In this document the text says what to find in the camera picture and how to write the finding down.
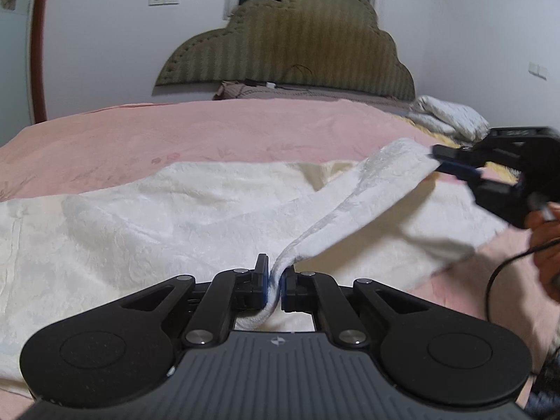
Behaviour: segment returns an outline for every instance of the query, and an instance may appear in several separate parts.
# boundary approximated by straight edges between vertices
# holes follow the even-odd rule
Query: pink bedsheet
[[[48,121],[0,148],[0,201],[82,193],[138,180],[176,161],[362,160],[399,137],[437,143],[387,113],[345,100],[248,99],[131,105]],[[482,317],[491,271],[526,248],[527,234],[507,230],[470,259],[413,294]],[[558,322],[530,260],[504,271],[492,291],[495,321],[521,336],[540,367]],[[0,419],[27,402],[0,393]]]

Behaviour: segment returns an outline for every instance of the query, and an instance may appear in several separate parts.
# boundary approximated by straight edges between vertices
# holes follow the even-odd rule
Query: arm
[[[539,211],[533,211],[527,216],[526,225],[532,230],[529,246],[534,247],[560,238],[560,204],[550,204],[550,209],[556,216],[556,221],[545,222]],[[551,299],[560,302],[560,289],[553,283],[560,273],[560,245],[537,252],[533,261],[539,269],[539,280]]]

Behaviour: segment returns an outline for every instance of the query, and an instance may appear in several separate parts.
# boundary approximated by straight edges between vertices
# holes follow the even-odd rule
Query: white wall
[[[560,0],[432,0],[430,16],[418,93],[470,105],[493,126],[560,128]]]
[[[221,28],[224,0],[47,0],[44,88],[49,119],[138,102],[210,99],[215,84],[154,89],[163,63],[191,36]]]
[[[422,84],[422,60],[429,36],[432,0],[375,0],[379,27],[397,45],[397,55],[411,72],[416,89]]]
[[[0,10],[0,146],[32,121],[27,86],[27,12]]]

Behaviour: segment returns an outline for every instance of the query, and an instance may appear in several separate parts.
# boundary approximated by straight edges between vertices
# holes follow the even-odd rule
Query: white towel
[[[0,203],[2,386],[16,391],[19,352],[49,323],[179,274],[252,268],[260,252],[269,301],[241,329],[270,316],[285,267],[317,255],[305,263],[340,283],[415,285],[505,227],[464,186],[422,182],[437,166],[400,139],[359,164],[185,162],[115,188]]]

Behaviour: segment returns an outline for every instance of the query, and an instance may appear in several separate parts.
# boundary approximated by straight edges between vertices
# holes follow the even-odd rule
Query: tufted headboard
[[[366,0],[246,1],[226,28],[179,46],[156,86],[246,78],[415,98],[412,76]]]

